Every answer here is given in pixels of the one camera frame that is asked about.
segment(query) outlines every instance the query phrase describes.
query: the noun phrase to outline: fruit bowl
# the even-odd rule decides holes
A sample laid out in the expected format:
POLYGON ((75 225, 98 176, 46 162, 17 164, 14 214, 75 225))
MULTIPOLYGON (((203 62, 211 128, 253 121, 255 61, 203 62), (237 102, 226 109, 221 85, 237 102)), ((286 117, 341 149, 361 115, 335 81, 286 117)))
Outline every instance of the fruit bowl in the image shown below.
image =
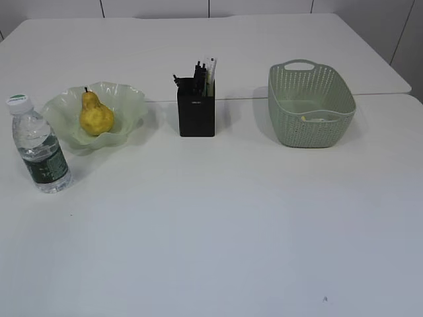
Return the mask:
POLYGON ((41 114, 53 127, 57 137, 74 149, 99 149, 126 141, 128 134, 147 113, 144 94, 128 85, 99 82, 89 86, 73 87, 51 99, 41 114), (82 94, 85 87, 114 113, 114 124, 109 132, 92 136, 79 124, 82 94))

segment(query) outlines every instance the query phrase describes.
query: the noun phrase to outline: pen holder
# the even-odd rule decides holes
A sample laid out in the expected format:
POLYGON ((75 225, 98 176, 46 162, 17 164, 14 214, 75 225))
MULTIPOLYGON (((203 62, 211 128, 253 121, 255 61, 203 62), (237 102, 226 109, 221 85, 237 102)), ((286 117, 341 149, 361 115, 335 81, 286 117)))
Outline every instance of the pen holder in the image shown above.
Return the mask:
POLYGON ((215 88, 213 96, 195 96, 194 79, 181 78, 178 88, 179 133, 181 137, 214 137, 215 88))

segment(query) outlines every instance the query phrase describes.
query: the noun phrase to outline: pear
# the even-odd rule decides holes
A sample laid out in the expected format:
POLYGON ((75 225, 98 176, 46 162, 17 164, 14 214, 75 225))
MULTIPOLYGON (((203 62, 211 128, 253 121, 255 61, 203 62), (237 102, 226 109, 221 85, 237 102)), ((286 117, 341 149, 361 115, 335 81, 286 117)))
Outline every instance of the pear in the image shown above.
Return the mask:
POLYGON ((82 110, 79 115, 79 124, 90 135, 100 135, 112 129, 114 123, 113 111, 100 102, 92 91, 82 95, 82 110))

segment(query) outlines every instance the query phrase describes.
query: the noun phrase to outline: basket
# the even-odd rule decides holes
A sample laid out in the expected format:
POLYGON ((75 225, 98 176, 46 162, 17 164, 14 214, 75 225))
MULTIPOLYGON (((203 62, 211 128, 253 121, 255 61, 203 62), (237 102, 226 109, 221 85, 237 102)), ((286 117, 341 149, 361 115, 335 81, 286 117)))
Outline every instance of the basket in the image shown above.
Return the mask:
POLYGON ((331 147, 344 135, 356 103, 332 67, 296 59, 269 72, 269 113, 279 141, 288 147, 331 147), (293 63, 312 69, 291 70, 293 63))

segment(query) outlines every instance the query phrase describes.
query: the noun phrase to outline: plastic water bottle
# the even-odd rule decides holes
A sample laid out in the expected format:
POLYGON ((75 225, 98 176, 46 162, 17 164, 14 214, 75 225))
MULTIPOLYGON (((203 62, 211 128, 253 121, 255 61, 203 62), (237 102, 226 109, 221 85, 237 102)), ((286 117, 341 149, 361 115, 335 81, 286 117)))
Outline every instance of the plastic water bottle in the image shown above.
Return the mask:
POLYGON ((59 141, 30 99, 17 94, 6 101, 13 115, 13 139, 34 180, 44 193, 56 193, 72 181, 59 141))

